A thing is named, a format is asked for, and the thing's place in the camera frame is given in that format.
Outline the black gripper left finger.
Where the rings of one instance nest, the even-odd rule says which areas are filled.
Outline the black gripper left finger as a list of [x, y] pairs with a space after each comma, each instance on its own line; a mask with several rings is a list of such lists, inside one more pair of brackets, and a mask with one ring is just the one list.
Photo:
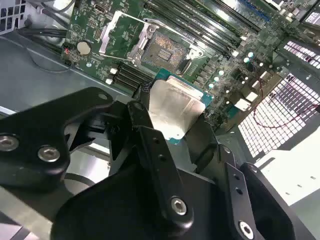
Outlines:
[[149, 177], [168, 231], [187, 231], [194, 211], [163, 134], [138, 101], [114, 101], [89, 87], [0, 121], [0, 184], [49, 192], [66, 175], [72, 151], [105, 134], [120, 173], [139, 166]]

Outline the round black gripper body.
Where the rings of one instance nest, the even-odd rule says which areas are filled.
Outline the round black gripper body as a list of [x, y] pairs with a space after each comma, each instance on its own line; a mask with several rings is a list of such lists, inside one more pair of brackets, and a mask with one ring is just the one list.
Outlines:
[[53, 240], [230, 240], [222, 193], [210, 180], [179, 171], [194, 222], [173, 236], [162, 220], [150, 178], [132, 165], [69, 199], [58, 211]]

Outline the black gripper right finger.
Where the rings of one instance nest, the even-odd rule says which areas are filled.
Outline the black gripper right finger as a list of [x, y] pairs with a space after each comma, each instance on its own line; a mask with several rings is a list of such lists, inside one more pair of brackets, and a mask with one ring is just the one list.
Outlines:
[[222, 193], [228, 231], [235, 240], [300, 240], [302, 224], [262, 172], [216, 139], [201, 114], [185, 135], [195, 172]]

